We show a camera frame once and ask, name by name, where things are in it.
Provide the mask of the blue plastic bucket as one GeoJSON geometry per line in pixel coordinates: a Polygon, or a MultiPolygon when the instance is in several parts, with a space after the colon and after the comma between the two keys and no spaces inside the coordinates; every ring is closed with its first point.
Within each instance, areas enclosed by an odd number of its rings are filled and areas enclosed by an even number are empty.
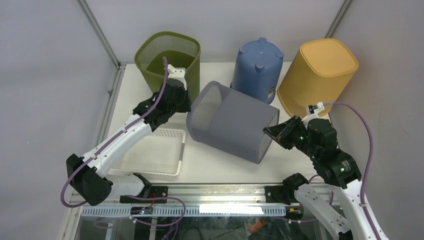
{"type": "Polygon", "coordinates": [[[239,48],[230,88],[270,104],[283,66],[284,53],[265,37],[239,48]]]}

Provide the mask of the yellow ribbed basket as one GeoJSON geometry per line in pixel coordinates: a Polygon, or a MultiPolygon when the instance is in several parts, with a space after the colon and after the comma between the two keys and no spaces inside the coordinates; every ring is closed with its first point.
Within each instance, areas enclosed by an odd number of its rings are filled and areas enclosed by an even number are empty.
{"type": "Polygon", "coordinates": [[[307,115],[317,102],[335,102],[359,62],[340,40],[323,38],[302,44],[277,90],[288,116],[307,115]]]}

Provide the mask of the dark grey basket liner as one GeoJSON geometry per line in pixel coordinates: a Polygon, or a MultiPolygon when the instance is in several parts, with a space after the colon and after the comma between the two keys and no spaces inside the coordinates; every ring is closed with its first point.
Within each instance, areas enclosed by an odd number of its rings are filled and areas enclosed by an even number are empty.
{"type": "Polygon", "coordinates": [[[278,108],[211,81],[191,105],[186,126],[196,142],[260,164],[272,141],[263,129],[279,117],[278,108]]]}

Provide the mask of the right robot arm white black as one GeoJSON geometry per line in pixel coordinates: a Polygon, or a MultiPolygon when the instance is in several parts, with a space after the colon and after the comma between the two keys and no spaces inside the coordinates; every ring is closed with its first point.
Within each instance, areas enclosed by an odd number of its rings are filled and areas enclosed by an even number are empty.
{"type": "Polygon", "coordinates": [[[324,201],[310,182],[294,173],[282,182],[278,197],[286,205],[304,205],[338,240],[386,240],[372,209],[361,193],[365,178],[351,155],[338,148],[337,131],[328,119],[314,118],[307,123],[293,116],[265,127],[263,132],[286,150],[296,148],[312,161],[316,173],[329,185],[342,207],[340,215],[324,201]]]}

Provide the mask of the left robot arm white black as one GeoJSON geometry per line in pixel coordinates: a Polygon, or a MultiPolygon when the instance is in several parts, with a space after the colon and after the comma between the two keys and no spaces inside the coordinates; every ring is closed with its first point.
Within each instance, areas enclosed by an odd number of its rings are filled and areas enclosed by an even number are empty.
{"type": "Polygon", "coordinates": [[[96,206],[109,196],[125,196],[145,203],[152,184],[140,173],[110,175],[110,169],[136,143],[168,122],[175,113],[191,110],[189,87],[185,80],[168,78],[151,98],[140,102],[126,122],[112,136],[82,156],[66,160],[68,179],[60,194],[68,208],[84,204],[96,206]]]}

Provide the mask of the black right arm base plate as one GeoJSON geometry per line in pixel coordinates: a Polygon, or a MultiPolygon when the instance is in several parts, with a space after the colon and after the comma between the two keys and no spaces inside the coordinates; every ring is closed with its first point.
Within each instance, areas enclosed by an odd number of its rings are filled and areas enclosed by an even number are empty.
{"type": "Polygon", "coordinates": [[[299,203],[295,198],[295,190],[284,185],[267,185],[264,187],[266,203],[282,203],[291,205],[299,203]]]}

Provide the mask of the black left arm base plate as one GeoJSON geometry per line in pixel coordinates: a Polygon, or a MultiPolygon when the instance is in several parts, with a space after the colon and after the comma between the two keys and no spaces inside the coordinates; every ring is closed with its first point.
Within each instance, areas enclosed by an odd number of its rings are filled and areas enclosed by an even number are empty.
{"type": "MultiPolygon", "coordinates": [[[[152,199],[162,198],[168,196],[169,187],[166,185],[153,185],[149,190],[143,191],[136,197],[152,199]]],[[[119,202],[121,204],[151,204],[153,200],[137,200],[128,196],[120,196],[119,202]]]]}

